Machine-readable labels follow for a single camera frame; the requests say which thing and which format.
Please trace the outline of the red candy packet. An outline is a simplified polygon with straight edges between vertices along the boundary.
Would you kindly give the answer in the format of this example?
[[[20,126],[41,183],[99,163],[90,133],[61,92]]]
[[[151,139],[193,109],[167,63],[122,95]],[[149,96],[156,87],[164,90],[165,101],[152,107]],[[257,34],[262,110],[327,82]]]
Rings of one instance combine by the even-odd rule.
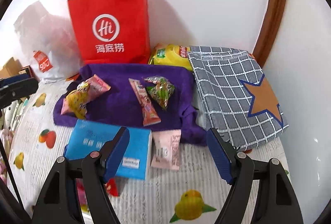
[[[113,196],[113,197],[120,196],[117,185],[116,185],[115,178],[110,178],[108,180],[108,182],[105,184],[105,189],[106,189],[106,193],[110,196]]]

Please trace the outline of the blue tissue pack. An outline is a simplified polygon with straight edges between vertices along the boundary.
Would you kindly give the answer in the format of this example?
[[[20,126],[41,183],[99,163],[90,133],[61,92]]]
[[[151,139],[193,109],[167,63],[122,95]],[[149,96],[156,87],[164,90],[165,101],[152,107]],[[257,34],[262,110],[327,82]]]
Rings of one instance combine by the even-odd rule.
[[[114,139],[119,126],[78,120],[65,148],[65,157],[76,160],[86,157],[93,151]],[[145,180],[151,159],[152,134],[149,129],[128,127],[120,141],[120,149],[115,150],[106,161],[105,181],[120,176],[129,179]]]

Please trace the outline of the yellow chips bag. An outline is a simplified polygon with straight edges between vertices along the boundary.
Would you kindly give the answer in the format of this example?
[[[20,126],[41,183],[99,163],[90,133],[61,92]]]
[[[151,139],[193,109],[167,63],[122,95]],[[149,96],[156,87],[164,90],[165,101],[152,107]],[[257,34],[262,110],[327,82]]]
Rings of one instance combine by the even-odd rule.
[[[157,44],[151,53],[148,64],[183,67],[192,71],[192,66],[188,59],[191,51],[189,46],[174,44]]]

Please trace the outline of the white spotted plush toy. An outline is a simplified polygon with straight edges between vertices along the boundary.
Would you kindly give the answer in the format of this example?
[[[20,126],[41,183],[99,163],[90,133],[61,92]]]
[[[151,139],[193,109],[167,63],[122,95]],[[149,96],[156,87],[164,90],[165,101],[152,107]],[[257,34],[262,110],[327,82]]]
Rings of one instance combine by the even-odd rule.
[[[4,113],[4,129],[11,129],[17,114],[22,108],[23,102],[21,100],[16,100],[11,103],[6,109]]]

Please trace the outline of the white Miniso plastic bag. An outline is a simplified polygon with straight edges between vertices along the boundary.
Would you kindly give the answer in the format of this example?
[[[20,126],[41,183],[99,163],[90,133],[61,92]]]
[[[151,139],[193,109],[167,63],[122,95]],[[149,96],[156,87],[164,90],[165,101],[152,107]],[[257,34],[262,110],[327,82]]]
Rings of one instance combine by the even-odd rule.
[[[22,53],[39,80],[65,80],[84,65],[71,20],[50,14],[41,2],[28,6],[14,27]]]

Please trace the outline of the grey plaid folded cloth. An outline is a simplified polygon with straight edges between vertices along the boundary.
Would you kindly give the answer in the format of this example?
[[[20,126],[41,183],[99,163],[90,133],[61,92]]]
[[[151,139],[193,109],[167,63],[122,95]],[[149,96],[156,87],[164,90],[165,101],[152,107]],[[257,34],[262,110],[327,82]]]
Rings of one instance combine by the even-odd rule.
[[[234,48],[193,46],[188,53],[205,129],[215,128],[238,150],[268,143],[288,123],[255,58]]]

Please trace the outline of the patterned brown book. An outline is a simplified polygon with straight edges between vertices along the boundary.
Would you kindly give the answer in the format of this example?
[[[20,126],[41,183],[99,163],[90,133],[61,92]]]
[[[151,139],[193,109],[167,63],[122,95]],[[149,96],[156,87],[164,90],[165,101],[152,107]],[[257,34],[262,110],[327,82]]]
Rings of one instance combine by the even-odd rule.
[[[28,75],[29,77],[35,77],[33,70],[30,66],[25,66],[18,72],[19,75]]]

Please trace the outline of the yellow triangular snack packet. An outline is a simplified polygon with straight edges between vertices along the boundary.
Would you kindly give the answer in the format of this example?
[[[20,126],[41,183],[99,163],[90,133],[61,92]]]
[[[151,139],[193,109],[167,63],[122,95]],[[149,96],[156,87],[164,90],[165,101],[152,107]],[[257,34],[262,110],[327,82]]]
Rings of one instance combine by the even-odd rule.
[[[63,100],[61,113],[74,113],[78,119],[85,119],[86,104],[89,102],[89,89],[90,84],[82,82],[76,90],[71,91]]]

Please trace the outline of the green triangular snack packet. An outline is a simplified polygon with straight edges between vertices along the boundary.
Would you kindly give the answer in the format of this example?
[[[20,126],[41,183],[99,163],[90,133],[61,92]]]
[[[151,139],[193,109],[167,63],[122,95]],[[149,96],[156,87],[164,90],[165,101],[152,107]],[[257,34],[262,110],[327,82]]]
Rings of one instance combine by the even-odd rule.
[[[150,76],[145,78],[144,81],[154,85],[146,88],[148,94],[163,110],[167,110],[169,99],[174,93],[175,86],[162,76]]]

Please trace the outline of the purple towel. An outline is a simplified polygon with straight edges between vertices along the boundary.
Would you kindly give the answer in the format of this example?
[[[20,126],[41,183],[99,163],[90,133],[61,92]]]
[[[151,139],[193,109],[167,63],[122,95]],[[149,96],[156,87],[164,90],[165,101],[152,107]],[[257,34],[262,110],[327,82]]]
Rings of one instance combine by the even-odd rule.
[[[79,83],[98,75],[110,85],[110,90],[86,106],[86,119],[99,123],[126,127],[143,127],[143,112],[129,83],[139,80],[147,87],[145,78],[161,76],[174,85],[174,93],[166,110],[152,102],[161,122],[149,126],[152,131],[181,130],[181,142],[206,146],[206,130],[197,125],[196,109],[192,106],[194,76],[183,67],[147,64],[87,64],[79,71],[77,81],[67,87],[73,90]]]

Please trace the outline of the pink lollipop candy packet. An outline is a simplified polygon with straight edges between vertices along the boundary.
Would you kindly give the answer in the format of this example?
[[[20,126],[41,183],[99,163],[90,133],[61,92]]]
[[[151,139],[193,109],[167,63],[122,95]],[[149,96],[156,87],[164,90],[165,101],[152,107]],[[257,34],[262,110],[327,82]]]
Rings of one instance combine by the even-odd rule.
[[[139,104],[141,105],[143,112],[143,126],[146,127],[160,123],[161,119],[154,109],[145,87],[139,80],[129,78],[128,81],[137,97]]]

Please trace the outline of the small pink snack packet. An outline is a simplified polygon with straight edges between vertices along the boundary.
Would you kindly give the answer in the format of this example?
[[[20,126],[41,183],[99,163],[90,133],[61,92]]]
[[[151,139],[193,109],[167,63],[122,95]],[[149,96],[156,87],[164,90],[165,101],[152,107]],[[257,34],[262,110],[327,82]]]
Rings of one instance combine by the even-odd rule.
[[[173,129],[153,132],[154,151],[151,167],[158,169],[180,169],[181,130]]]

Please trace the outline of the panda print snack packet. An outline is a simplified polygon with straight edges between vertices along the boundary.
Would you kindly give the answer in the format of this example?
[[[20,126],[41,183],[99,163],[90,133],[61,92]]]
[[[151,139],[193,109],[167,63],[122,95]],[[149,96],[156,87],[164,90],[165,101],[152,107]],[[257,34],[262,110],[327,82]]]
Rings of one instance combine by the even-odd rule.
[[[89,79],[83,81],[88,82],[90,84],[89,89],[89,102],[94,101],[96,98],[98,98],[100,95],[106,93],[111,89],[110,85],[108,85],[106,82],[104,82],[99,76],[94,75],[93,77],[90,77]]]

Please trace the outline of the pink yellow snack bag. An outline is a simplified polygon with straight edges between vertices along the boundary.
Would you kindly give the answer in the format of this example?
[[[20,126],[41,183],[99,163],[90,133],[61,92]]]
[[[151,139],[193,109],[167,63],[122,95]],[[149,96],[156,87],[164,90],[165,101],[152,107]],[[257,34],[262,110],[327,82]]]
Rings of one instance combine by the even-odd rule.
[[[85,188],[82,179],[76,179],[76,187],[77,187],[77,195],[79,199],[80,208],[84,214],[90,215]]]

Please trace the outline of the wooden headboard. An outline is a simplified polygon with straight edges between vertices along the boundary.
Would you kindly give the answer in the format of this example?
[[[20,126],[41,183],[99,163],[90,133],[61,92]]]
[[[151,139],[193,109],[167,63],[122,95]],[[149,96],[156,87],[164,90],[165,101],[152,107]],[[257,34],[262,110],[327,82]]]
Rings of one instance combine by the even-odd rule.
[[[13,77],[19,74],[19,71],[22,69],[22,65],[19,60],[15,60],[11,57],[0,70],[0,78],[6,79],[9,77]]]

